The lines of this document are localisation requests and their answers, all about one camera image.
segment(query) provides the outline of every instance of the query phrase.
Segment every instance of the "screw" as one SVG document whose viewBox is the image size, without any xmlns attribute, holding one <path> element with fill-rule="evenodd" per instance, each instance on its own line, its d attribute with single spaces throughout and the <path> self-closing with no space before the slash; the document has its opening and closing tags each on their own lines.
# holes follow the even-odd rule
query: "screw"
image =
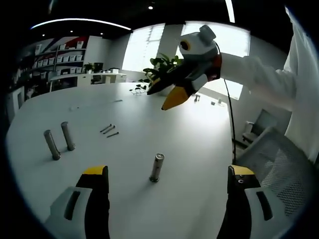
<svg viewBox="0 0 319 239">
<path fill-rule="evenodd" d="M 112 137 L 112 136 L 115 136 L 115 135 L 117 135 L 117 134 L 119 134 L 119 132 L 116 132 L 116 133 L 114 133 L 114 134 L 111 134 L 111 135 L 107 136 L 107 138 Z"/>
<path fill-rule="evenodd" d="M 112 127 L 112 128 L 110 128 L 110 129 L 108 129 L 107 131 L 105 131 L 103 134 L 106 134 L 106 133 L 108 133 L 108 132 L 110 132 L 112 129 L 114 129 L 115 128 L 115 125 Z"/>
<path fill-rule="evenodd" d="M 100 131 L 100 133 L 102 133 L 103 131 L 105 131 L 105 130 L 107 130 L 109 127 L 111 127 L 112 126 L 112 124 L 110 124 L 109 126 L 107 126 L 106 128 L 104 128 L 104 129 L 102 129 L 101 131 Z"/>
</svg>

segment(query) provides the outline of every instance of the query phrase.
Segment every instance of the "bright window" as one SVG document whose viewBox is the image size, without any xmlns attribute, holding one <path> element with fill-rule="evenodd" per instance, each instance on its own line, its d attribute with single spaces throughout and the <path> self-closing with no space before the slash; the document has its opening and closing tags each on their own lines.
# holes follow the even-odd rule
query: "bright window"
<svg viewBox="0 0 319 239">
<path fill-rule="evenodd" d="M 205 24 L 207 24 L 216 34 L 215 41 L 217 42 L 221 52 L 240 57 L 244 57 L 249 54 L 250 32 L 238 27 L 214 22 L 188 21 L 184 25 L 181 34 L 186 35 L 193 32 L 199 32 L 199 28 Z M 179 47 L 177 48 L 176 55 L 183 58 L 179 51 Z M 238 100 L 243 86 L 227 80 L 226 83 L 230 97 Z M 204 87 L 223 95 L 227 95 L 226 86 L 222 78 L 208 82 L 204 85 Z"/>
<path fill-rule="evenodd" d="M 156 58 L 164 27 L 163 23 L 133 31 L 125 51 L 123 70 L 142 71 L 144 68 L 153 68 L 150 59 Z"/>
</svg>

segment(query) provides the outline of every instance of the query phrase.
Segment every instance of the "person's arm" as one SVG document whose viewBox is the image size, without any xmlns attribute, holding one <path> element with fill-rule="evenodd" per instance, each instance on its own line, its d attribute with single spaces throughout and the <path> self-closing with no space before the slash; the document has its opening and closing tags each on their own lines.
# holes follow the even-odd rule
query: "person's arm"
<svg viewBox="0 0 319 239">
<path fill-rule="evenodd" d="M 290 111 L 296 96 L 296 75 L 293 72 L 297 72 L 294 37 L 284 70 L 265 66 L 259 58 L 222 53 L 222 78 L 242 84 L 262 99 Z"/>
</svg>

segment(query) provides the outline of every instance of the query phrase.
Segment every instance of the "ceiling light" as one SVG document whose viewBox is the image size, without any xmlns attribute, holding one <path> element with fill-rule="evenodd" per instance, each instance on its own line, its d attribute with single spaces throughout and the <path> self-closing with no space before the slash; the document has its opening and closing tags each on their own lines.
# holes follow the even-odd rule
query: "ceiling light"
<svg viewBox="0 0 319 239">
<path fill-rule="evenodd" d="M 229 21 L 232 23 L 235 23 L 235 16 L 234 16 L 234 9 L 233 9 L 233 3 L 231 0 L 226 0 L 226 6 L 229 16 Z"/>
<path fill-rule="evenodd" d="M 53 23 L 53 22 L 58 22 L 58 21 L 92 21 L 92 22 L 98 22 L 98 23 L 103 23 L 103 24 L 108 24 L 108 25 L 112 25 L 112 26 L 117 26 L 120 28 L 124 28 L 126 30 L 131 30 L 130 28 L 126 27 L 126 26 L 121 26 L 115 23 L 111 23 L 111 22 L 107 22 L 107 21 L 100 21 L 100 20 L 94 20 L 94 19 L 87 19 L 87 18 L 63 18 L 63 19 L 56 19 L 56 20 L 51 20 L 51 21 L 45 21 L 42 23 L 39 23 L 37 25 L 34 25 L 33 27 L 31 27 L 31 29 L 38 27 L 38 26 L 42 26 L 48 23 Z"/>
</svg>

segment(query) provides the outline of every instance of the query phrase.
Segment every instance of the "ceiling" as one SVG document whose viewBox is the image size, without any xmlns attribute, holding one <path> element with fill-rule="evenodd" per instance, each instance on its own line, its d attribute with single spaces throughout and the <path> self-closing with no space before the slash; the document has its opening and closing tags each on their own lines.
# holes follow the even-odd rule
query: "ceiling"
<svg viewBox="0 0 319 239">
<path fill-rule="evenodd" d="M 59 18 L 90 18 L 120 24 L 132 29 L 157 23 L 183 24 L 187 20 L 229 22 L 225 0 L 155 0 L 148 10 L 149 0 L 25 0 L 16 2 L 14 15 L 19 45 L 65 35 L 100 35 L 114 39 L 129 31 L 101 23 L 64 21 L 30 28 L 38 23 Z M 232 0 L 236 26 L 248 29 L 285 52 L 292 37 L 291 23 L 284 6 L 270 0 Z"/>
</svg>

